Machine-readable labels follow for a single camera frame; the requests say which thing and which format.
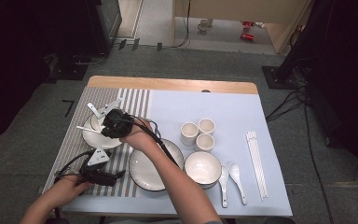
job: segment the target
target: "red object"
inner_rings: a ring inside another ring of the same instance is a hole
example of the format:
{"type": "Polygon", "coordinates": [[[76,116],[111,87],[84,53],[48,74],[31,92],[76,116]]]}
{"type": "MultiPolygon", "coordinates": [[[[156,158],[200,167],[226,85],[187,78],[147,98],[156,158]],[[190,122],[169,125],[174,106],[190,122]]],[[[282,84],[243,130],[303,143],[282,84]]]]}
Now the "red object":
{"type": "Polygon", "coordinates": [[[246,33],[243,33],[243,34],[241,35],[241,39],[253,40],[254,38],[255,38],[254,35],[248,35],[248,34],[246,34],[246,33]]]}
{"type": "Polygon", "coordinates": [[[252,21],[243,21],[242,25],[243,25],[243,30],[249,30],[251,28],[251,26],[253,26],[255,23],[252,21]]]}

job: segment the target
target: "gray carpet floor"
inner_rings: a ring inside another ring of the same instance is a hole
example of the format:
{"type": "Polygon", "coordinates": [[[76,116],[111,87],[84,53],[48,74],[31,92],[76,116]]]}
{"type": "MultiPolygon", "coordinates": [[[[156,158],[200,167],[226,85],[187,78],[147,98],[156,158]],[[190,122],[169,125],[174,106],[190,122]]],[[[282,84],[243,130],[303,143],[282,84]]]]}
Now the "gray carpet floor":
{"type": "MultiPolygon", "coordinates": [[[[254,82],[265,115],[278,106],[288,90],[270,90],[261,66],[279,66],[283,56],[194,49],[115,47],[108,58],[89,66],[82,81],[42,84],[0,135],[0,223],[19,223],[39,196],[60,149],[76,103],[91,76],[161,77],[254,82]],[[75,101],[69,115],[69,104],[75,101]]],[[[324,195],[312,164],[305,109],[291,111],[268,123],[282,167],[283,179],[299,224],[331,223],[324,195]]],[[[334,223],[358,223],[358,159],[345,148],[325,146],[324,131],[311,106],[307,107],[316,167],[324,183],[334,223]]],[[[67,216],[71,223],[98,223],[97,217],[67,216]]],[[[264,223],[265,218],[237,219],[264,223]]]]}

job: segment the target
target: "striped placemat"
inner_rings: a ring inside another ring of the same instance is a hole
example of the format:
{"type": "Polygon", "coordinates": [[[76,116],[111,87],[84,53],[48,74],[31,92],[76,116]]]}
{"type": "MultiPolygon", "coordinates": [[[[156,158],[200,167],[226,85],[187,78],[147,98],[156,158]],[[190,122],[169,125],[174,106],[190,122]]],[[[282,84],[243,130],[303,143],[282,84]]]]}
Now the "striped placemat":
{"type": "MultiPolygon", "coordinates": [[[[83,126],[86,119],[92,114],[87,107],[87,103],[93,103],[95,107],[101,108],[115,101],[117,98],[122,98],[121,103],[117,107],[136,117],[147,117],[147,108],[150,98],[149,90],[86,87],[80,97],[75,114],[66,136],[63,139],[62,146],[43,191],[46,191],[52,186],[54,174],[61,170],[68,161],[91,149],[83,140],[82,131],[76,128],[76,126],[83,126]]],[[[104,167],[104,171],[115,174],[121,170],[126,170],[126,174],[117,181],[114,187],[95,185],[87,190],[85,194],[95,196],[140,197],[140,188],[133,182],[129,172],[129,159],[133,151],[132,147],[128,144],[122,144],[110,149],[110,151],[112,152],[111,160],[104,167]]],[[[86,156],[80,158],[75,161],[71,167],[78,170],[85,159],[86,156]]]]}

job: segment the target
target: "saucer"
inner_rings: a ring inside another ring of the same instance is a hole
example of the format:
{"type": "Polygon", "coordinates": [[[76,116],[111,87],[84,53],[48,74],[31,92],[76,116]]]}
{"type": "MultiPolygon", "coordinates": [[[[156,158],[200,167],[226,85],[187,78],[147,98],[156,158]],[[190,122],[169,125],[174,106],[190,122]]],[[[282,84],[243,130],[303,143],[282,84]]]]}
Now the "saucer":
{"type": "MultiPolygon", "coordinates": [[[[92,129],[91,127],[92,116],[95,117],[95,115],[92,114],[86,119],[86,122],[83,125],[85,128],[92,129]]],[[[118,140],[118,138],[105,137],[102,134],[92,133],[88,131],[83,131],[83,139],[84,141],[86,141],[86,143],[89,146],[95,148],[102,147],[103,149],[109,149],[113,147],[118,147],[122,144],[120,140],[118,140]]]]}
{"type": "MultiPolygon", "coordinates": [[[[185,166],[185,160],[182,151],[173,142],[167,139],[161,140],[168,151],[170,151],[176,163],[183,170],[185,166]]],[[[159,177],[155,166],[142,151],[135,149],[133,150],[130,157],[130,175],[133,181],[142,189],[150,191],[165,190],[165,186],[162,183],[162,180],[159,177]]]]}

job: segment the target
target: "cup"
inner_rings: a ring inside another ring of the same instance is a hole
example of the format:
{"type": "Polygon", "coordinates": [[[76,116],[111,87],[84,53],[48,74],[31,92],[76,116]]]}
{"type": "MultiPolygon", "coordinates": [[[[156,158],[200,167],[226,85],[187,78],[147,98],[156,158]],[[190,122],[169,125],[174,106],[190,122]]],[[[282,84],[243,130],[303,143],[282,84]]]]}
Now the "cup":
{"type": "Polygon", "coordinates": [[[196,143],[197,136],[199,135],[199,127],[193,122],[182,124],[180,140],[187,146],[196,143]]]}
{"type": "Polygon", "coordinates": [[[214,122],[211,119],[201,119],[199,121],[199,133],[208,133],[213,135],[214,133],[214,122]]]}
{"type": "Polygon", "coordinates": [[[210,134],[202,133],[196,139],[194,150],[210,152],[214,146],[214,139],[210,134]]]}
{"type": "Polygon", "coordinates": [[[199,30],[202,32],[207,31],[208,29],[208,20],[201,20],[199,24],[199,30]]]}

